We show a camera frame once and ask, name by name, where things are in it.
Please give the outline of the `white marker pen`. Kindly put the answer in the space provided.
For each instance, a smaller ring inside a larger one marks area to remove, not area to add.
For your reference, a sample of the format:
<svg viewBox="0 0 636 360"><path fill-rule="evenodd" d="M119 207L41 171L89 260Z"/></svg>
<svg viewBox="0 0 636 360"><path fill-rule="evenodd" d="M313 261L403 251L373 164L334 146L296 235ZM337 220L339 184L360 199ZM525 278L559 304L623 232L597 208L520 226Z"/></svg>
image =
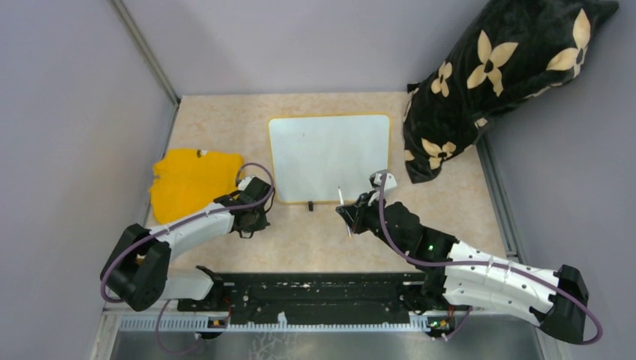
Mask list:
<svg viewBox="0 0 636 360"><path fill-rule="evenodd" d="M353 217L351 216L351 214L350 214L350 212L349 212L349 210L347 208L347 204L344 201L344 195L343 195L343 192L342 192L340 186L337 187L337 192L338 192L338 198L339 198L339 202L340 202L340 208L338 210L338 213L344 219L348 238L351 239L353 237L353 230L352 230Z"/></svg>

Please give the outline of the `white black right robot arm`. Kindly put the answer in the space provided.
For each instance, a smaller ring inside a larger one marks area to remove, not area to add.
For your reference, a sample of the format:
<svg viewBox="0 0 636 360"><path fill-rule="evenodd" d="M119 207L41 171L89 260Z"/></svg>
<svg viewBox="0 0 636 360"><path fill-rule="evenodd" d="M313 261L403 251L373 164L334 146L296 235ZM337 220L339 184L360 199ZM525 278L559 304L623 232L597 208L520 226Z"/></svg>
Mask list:
<svg viewBox="0 0 636 360"><path fill-rule="evenodd" d="M537 268L479 250L422 225L401 202L385 205L376 191L337 214L354 234L371 233L424 272L424 309L483 308L508 314L557 340L584 345L589 292L578 268Z"/></svg>

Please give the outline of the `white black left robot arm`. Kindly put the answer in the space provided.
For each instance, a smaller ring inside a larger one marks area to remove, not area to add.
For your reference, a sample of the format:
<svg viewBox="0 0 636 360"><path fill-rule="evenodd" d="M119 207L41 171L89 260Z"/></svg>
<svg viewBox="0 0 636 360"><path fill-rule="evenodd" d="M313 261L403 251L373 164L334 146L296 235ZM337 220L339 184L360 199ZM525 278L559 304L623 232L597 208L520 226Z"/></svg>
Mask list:
<svg viewBox="0 0 636 360"><path fill-rule="evenodd" d="M163 226L128 226L100 273L100 289L114 293L133 311L158 302L177 300L181 311L218 309L225 299L222 279L202 265L171 268L182 254L213 238L238 233L251 238L269 222L265 206L274 188L252 175L238 189L218 197L203 209Z"/></svg>

